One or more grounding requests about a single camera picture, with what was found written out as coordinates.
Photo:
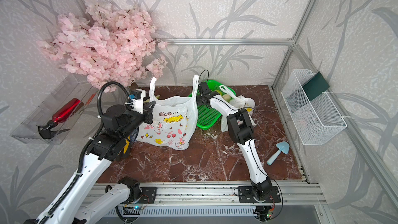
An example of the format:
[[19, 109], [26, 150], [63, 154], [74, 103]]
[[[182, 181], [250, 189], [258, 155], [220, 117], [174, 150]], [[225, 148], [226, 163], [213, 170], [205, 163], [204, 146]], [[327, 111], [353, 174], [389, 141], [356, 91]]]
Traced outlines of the patterned white plastic bag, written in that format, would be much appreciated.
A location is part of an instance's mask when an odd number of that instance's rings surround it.
[[240, 108], [244, 108], [247, 110], [249, 116], [250, 116], [250, 120], [252, 122], [253, 125], [255, 125], [253, 119], [252, 119], [252, 115], [254, 112], [254, 108], [255, 108], [255, 101], [251, 98], [246, 98], [242, 95], [240, 96], [236, 96], [230, 88], [228, 88], [225, 85], [221, 85], [220, 87], [220, 91], [222, 92], [222, 95], [224, 94], [229, 94], [233, 99], [228, 102], [230, 105], [232, 105], [235, 109], [240, 109]]

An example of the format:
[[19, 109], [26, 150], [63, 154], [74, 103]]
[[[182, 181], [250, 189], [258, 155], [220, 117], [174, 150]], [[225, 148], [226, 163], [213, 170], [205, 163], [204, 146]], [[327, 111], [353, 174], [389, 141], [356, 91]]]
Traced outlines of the white pear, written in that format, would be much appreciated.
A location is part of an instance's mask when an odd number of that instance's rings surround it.
[[230, 101], [233, 99], [229, 94], [224, 94], [224, 95], [222, 96], [222, 98], [223, 98], [225, 101], [227, 101], [227, 102], [230, 102]]

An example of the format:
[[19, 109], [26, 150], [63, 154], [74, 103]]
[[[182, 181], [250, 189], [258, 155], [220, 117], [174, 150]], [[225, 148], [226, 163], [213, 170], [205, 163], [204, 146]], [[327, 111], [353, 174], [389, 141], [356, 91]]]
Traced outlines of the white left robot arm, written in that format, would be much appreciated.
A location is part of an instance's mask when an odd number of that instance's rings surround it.
[[[109, 86], [117, 86], [126, 95], [126, 102], [102, 110], [102, 95]], [[35, 219], [27, 224], [95, 224], [120, 204], [138, 202], [144, 195], [137, 180], [125, 177], [86, 207], [83, 201], [99, 177], [117, 158], [128, 155], [138, 137], [142, 123], [151, 124], [155, 102], [144, 103], [146, 92], [128, 92], [117, 82], [103, 85], [97, 95], [100, 127], [79, 155], [76, 172], [57, 197]]]

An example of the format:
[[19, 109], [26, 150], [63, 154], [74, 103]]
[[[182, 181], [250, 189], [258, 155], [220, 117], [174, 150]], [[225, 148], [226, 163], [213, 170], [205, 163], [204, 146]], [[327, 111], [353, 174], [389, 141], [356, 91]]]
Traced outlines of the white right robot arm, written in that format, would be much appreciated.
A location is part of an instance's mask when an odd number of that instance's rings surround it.
[[226, 117], [231, 140], [243, 153], [247, 164], [252, 193], [258, 202], [264, 202], [273, 188], [270, 177], [265, 172], [255, 146], [254, 126], [245, 108], [236, 108], [215, 91], [211, 91], [206, 82], [198, 86], [197, 105], [217, 110]]

